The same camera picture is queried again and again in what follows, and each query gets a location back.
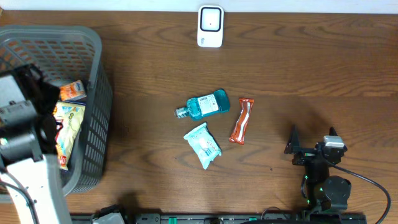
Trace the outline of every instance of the blue bottle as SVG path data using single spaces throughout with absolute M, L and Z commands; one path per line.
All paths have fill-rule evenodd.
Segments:
M 229 111 L 229 100 L 224 90 L 217 90 L 213 94 L 194 97 L 187 100 L 187 106 L 175 110 L 178 119 L 190 116 L 198 121 L 206 116 Z

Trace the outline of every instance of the cable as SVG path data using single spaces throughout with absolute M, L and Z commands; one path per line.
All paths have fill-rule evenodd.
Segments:
M 266 215 L 267 211 L 270 210 L 270 209 L 272 209 L 272 208 L 278 209 L 280 212 L 282 212 L 282 215 L 283 215 L 287 220 L 289 219 L 289 218 L 287 218 L 287 216 L 285 215 L 284 211 L 282 211 L 282 209 L 273 206 L 273 207 L 269 207 L 269 208 L 265 209 L 265 210 L 262 212 L 262 214 L 261 214 L 261 220 L 264 220 L 264 218 L 265 218 L 264 216 Z
M 340 171 L 343 171 L 343 172 L 345 172 L 345 173 L 347 173 L 347 174 L 351 174 L 351 175 L 353 175 L 353 176 L 356 176 L 356 177 L 358 177 L 358 178 L 360 178 L 360 179 L 366 180 L 367 182 L 369 182 L 369 183 L 375 185 L 376 187 L 380 188 L 380 189 L 385 193 L 385 195 L 386 195 L 386 197 L 387 197 L 387 207 L 386 207 L 386 209 L 385 209 L 383 215 L 382 215 L 382 216 L 380 217 L 380 219 L 376 222 L 376 224 L 380 224 L 380 223 L 383 221 L 383 219 L 387 216 L 387 214 L 388 214 L 388 212 L 389 212 L 389 210 L 390 210 L 390 208 L 391 208 L 391 198 L 390 198 L 390 194 L 388 193 L 388 191 L 387 191 L 383 186 L 381 186 L 380 184 L 378 184 L 376 181 L 373 181 L 373 180 L 371 180 L 371 179 L 369 179 L 369 178 L 367 178 L 367 177 L 364 177 L 364 176 L 362 176 L 362 175 L 359 175 L 359 174 L 357 174 L 357 173 L 354 173 L 354 172 L 352 172 L 352 171 L 350 171 L 350 170 L 348 170 L 348 169 L 344 169 L 344 168 L 342 168 L 342 167 L 339 167 L 339 166 L 336 166 L 336 165 L 332 164 L 331 162 L 329 162 L 329 161 L 326 159 L 325 153 L 323 152 L 323 150 L 321 150 L 321 156 L 322 156 L 322 158 L 325 160 L 325 162 L 326 162 L 329 166 L 331 166 L 331 167 L 333 167 L 333 168 L 335 168 L 335 169 L 338 169 L 338 170 L 340 170 Z
M 16 183 L 16 187 L 19 187 L 20 189 L 24 189 L 24 186 L 19 182 L 19 180 L 14 177 L 14 175 L 8 173 L 8 171 L 6 169 L 2 169 L 0 168 L 0 173 L 2 174 L 6 174 L 9 178 L 11 178 L 11 180 L 13 180 Z
M 305 190 L 304 190 L 305 181 L 306 181 L 305 176 L 306 176 L 306 175 L 303 175 L 303 180 L 301 181 L 301 188 L 300 188 L 300 190 L 301 190 L 301 194 L 303 195 L 303 197 L 304 197 L 304 198 L 307 198 L 307 194 L 305 193 Z
M 26 192 L 24 192 L 22 189 L 14 186 L 12 184 L 8 184 L 6 182 L 0 181 L 0 185 L 12 188 L 15 191 L 19 192 L 26 200 L 27 206 L 29 207 L 29 210 L 30 210 L 30 214 L 32 215 L 33 223 L 34 224 L 39 224 L 39 219 L 37 218 L 37 214 L 36 214 L 36 211 L 35 211 L 35 208 L 34 208 L 34 202 L 30 198 L 30 196 Z

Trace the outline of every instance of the red snack wrapper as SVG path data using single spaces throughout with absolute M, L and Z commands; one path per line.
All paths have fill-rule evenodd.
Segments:
M 246 134 L 246 127 L 248 126 L 248 121 L 254 104 L 254 99 L 240 98 L 239 102 L 242 107 L 241 115 L 236 122 L 231 137 L 229 137 L 229 141 L 243 145 L 244 135 Z

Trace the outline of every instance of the white wall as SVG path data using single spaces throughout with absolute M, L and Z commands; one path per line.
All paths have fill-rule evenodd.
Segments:
M 226 12 L 398 13 L 398 0 L 1 0 L 7 10 L 197 11 L 216 4 Z

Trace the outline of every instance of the wooden table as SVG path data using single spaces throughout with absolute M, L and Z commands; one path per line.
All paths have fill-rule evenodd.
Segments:
M 305 206 L 303 167 L 284 155 L 296 124 L 313 146 L 334 126 L 348 146 L 341 166 L 390 192 L 385 223 L 398 222 L 398 17 L 226 13 L 219 49 L 196 44 L 197 13 L 5 11 L 0 25 L 87 26 L 103 41 L 114 90 L 106 172 L 99 186 L 67 197 L 71 212 L 121 203 L 132 212 L 261 213 Z M 231 111 L 203 121 L 174 109 L 224 88 Z M 239 97 L 254 98 L 245 145 L 228 141 Z M 203 170 L 183 135 L 208 123 L 223 155 Z M 368 223 L 386 197 L 351 181 L 348 211 Z M 2 222 L 17 223 L 13 205 Z

